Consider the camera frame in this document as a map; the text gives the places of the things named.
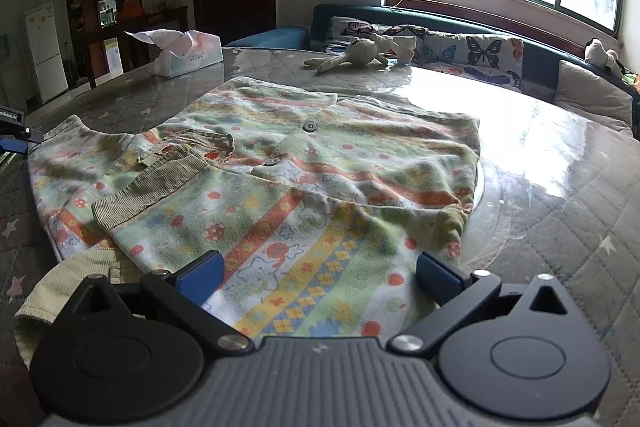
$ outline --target refrigerator door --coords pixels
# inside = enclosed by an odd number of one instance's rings
[[[36,84],[40,103],[49,102],[69,88],[66,85],[65,69],[62,67],[60,55],[36,65]]]
[[[55,55],[60,55],[53,4],[27,12],[24,17],[33,64],[37,66]]]

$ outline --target ribbed cuff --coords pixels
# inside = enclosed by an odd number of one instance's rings
[[[190,146],[175,147],[123,190],[95,201],[91,206],[95,220],[109,232],[175,192],[209,165]]]

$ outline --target blue sofa armrest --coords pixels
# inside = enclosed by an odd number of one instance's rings
[[[301,26],[284,26],[229,42],[227,48],[284,48],[308,50],[309,31]]]

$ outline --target plush toy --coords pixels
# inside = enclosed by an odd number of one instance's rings
[[[607,71],[618,79],[624,75],[624,66],[618,59],[615,50],[604,51],[602,42],[598,39],[591,39],[584,49],[584,61],[591,66]]]
[[[310,58],[305,61],[305,66],[318,67],[319,73],[328,71],[343,62],[350,62],[355,66],[365,66],[375,59],[386,66],[389,61],[384,54],[390,50],[396,52],[398,65],[405,66],[414,57],[415,46],[415,37],[392,37],[374,33],[371,35],[371,39],[354,37],[342,55]]]

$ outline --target silver screw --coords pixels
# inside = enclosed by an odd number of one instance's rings
[[[218,346],[227,351],[242,351],[249,347],[249,339],[244,335],[223,335],[218,339]]]
[[[398,335],[391,340],[391,345],[398,351],[412,353],[422,349],[422,346],[424,346],[424,340],[420,337],[416,337],[415,335]]]

